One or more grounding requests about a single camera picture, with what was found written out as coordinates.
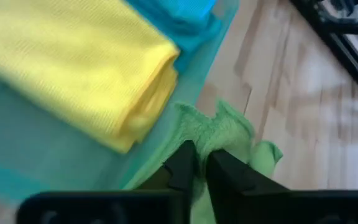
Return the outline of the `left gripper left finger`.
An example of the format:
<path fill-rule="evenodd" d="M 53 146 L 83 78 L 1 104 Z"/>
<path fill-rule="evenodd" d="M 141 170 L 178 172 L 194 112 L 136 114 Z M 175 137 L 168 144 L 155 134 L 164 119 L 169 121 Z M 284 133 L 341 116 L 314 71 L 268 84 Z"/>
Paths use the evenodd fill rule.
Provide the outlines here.
<path fill-rule="evenodd" d="M 137 189 L 146 193 L 137 218 L 143 224 L 190 224 L 196 147 L 187 140 Z"/>

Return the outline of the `lime green microfiber towel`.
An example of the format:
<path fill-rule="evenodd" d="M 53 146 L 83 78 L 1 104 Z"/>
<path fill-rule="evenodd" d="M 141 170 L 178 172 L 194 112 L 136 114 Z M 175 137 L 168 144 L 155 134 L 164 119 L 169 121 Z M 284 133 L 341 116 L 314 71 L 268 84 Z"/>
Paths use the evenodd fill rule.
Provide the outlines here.
<path fill-rule="evenodd" d="M 165 140 L 148 161 L 128 181 L 124 189 L 143 184 L 186 140 L 196 146 L 196 172 L 194 196 L 191 206 L 191 224 L 216 224 L 209 190 L 206 185 L 207 156 L 215 150 L 225 149 L 235 158 L 271 178 L 283 153 L 270 141 L 254 142 L 255 131 L 244 115 L 223 100 L 216 103 L 216 114 L 206 116 L 194 106 L 176 103 L 176 118 Z"/>

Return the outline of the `yellow microfiber towel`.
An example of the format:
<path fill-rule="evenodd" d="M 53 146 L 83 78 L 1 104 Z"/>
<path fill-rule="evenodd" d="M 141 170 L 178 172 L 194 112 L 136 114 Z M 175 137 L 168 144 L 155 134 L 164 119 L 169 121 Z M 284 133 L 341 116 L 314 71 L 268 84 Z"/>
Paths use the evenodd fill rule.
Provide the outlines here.
<path fill-rule="evenodd" d="M 123 0 L 0 0 L 0 80 L 117 152 L 160 116 L 178 54 Z"/>

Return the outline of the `translucent green plastic bin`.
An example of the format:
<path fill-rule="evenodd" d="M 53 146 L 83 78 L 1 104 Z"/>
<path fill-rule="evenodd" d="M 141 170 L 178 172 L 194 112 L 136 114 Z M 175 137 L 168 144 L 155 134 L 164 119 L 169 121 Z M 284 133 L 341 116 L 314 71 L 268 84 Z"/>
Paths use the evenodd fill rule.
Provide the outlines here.
<path fill-rule="evenodd" d="M 123 188 L 168 138 L 175 104 L 195 104 L 239 0 L 217 0 L 219 34 L 195 53 L 163 113 L 141 144 L 125 154 L 113 151 L 40 109 L 0 82 L 0 197 L 22 200 L 46 190 Z"/>

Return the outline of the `teal microfiber towel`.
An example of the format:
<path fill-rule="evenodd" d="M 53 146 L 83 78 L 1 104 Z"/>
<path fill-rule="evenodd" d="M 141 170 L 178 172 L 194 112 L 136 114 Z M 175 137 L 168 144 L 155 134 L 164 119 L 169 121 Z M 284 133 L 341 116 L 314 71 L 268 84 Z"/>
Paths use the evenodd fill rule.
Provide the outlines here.
<path fill-rule="evenodd" d="M 174 62 L 178 72 L 185 71 L 196 51 L 221 30 L 213 14 L 216 0 L 126 1 L 180 49 Z"/>

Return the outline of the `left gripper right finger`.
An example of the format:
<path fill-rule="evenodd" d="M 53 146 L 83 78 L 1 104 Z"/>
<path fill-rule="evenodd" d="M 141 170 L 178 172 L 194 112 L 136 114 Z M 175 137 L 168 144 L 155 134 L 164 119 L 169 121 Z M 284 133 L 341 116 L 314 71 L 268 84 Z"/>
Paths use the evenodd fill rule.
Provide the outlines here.
<path fill-rule="evenodd" d="M 280 195 L 289 190 L 221 149 L 208 156 L 206 180 L 217 224 L 290 224 Z"/>

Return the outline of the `black metal table frame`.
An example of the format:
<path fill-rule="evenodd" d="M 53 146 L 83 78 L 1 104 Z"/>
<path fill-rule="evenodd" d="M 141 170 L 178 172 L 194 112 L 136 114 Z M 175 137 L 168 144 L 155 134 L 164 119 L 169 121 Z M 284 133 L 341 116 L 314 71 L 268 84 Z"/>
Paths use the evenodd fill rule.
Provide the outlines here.
<path fill-rule="evenodd" d="M 334 88 L 338 98 L 329 115 L 337 136 L 337 159 L 330 162 L 329 186 L 358 189 L 358 0 L 290 0 L 322 40 L 343 73 Z"/>

